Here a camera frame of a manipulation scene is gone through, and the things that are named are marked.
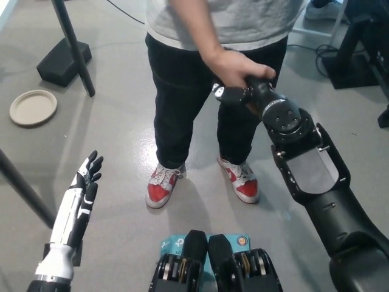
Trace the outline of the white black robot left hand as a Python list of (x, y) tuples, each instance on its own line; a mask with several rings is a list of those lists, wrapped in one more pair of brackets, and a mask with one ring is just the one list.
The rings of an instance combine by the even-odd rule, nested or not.
[(97, 195), (103, 157), (93, 151), (77, 170), (63, 195), (51, 238), (35, 276), (47, 282), (69, 283), (80, 266), (83, 237)]

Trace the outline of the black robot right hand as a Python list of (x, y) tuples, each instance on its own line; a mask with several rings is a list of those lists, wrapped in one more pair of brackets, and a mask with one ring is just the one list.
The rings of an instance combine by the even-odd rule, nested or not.
[(259, 113), (270, 110), (286, 110), (294, 108), (287, 98), (275, 92), (270, 81), (249, 76), (246, 88), (227, 86), (223, 82), (215, 82), (212, 88), (217, 101), (228, 105), (252, 104)]

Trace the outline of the person's bare right hand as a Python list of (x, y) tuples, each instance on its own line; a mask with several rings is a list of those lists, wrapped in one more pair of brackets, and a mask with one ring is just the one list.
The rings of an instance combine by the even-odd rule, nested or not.
[(204, 63), (226, 86), (245, 88), (247, 76), (268, 80), (276, 76), (273, 68), (256, 63), (240, 52), (221, 47), (199, 52)]

